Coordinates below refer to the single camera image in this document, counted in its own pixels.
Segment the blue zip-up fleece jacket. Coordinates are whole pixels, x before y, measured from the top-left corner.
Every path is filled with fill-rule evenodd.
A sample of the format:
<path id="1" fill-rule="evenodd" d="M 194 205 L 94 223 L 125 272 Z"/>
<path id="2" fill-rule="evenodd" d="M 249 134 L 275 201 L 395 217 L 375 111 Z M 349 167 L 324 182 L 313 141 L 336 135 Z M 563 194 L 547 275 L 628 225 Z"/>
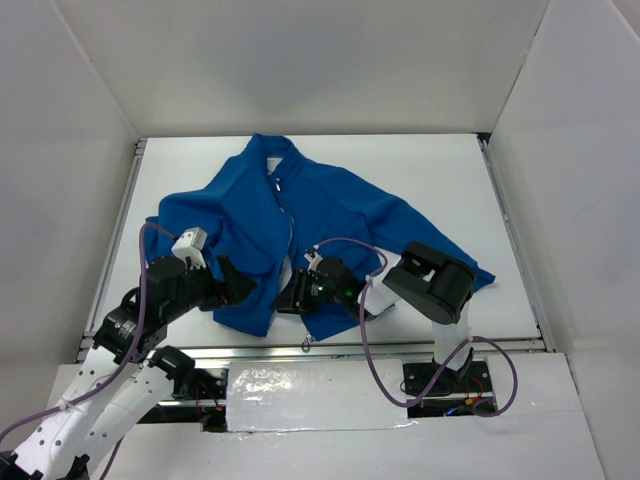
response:
<path id="1" fill-rule="evenodd" d="M 203 256 L 215 275 L 221 273 L 217 256 L 226 255 L 256 282 L 244 302 L 213 312 L 217 323 L 256 337 L 270 328 L 284 262 L 306 266 L 305 251 L 315 244 L 359 279 L 380 265 L 371 246 L 399 254 L 417 241 L 470 265 L 476 289 L 495 280 L 405 200 L 305 157 L 282 136 L 253 135 L 208 185 L 164 197 L 148 220 L 173 234 L 201 228 Z"/>

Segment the silver zipper pull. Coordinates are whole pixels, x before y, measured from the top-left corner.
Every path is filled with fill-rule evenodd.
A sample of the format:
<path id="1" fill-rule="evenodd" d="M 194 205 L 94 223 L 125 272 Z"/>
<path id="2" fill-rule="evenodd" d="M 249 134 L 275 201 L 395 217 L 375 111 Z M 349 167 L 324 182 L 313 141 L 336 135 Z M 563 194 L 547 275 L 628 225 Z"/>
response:
<path id="1" fill-rule="evenodd" d="M 301 343 L 301 350 L 303 353 L 308 353 L 310 351 L 313 341 L 313 336 L 309 332 L 307 332 Z"/>

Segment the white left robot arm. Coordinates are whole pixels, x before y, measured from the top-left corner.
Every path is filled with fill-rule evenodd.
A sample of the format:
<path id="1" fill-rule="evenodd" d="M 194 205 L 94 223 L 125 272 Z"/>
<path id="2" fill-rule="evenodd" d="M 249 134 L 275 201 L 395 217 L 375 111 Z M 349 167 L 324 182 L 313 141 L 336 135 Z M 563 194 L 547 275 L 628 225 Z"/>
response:
<path id="1" fill-rule="evenodd" d="M 2 478 L 87 479 L 158 402 L 195 391 L 194 359 L 163 343 L 169 324 L 195 308 L 238 305 L 256 288 L 227 256 L 218 256 L 217 263 L 222 279 L 173 256 L 153 260 L 138 287 L 106 315 L 55 406 L 28 417 L 38 428 L 2 452 Z"/>

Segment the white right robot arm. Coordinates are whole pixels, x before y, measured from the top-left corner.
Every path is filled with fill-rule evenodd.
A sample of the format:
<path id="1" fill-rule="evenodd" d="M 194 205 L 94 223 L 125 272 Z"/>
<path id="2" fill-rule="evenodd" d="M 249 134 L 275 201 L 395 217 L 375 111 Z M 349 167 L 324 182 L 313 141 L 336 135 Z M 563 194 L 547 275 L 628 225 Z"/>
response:
<path id="1" fill-rule="evenodd" d="M 372 320 L 403 300 L 433 324 L 435 388 L 453 393 L 470 378 L 472 348 L 466 306 L 476 275 L 465 262 L 412 241 L 392 268 L 382 265 L 360 279 L 338 257 L 324 257 L 315 245 L 305 253 L 271 308 L 282 314 L 308 315 L 339 305 L 355 318 Z"/>

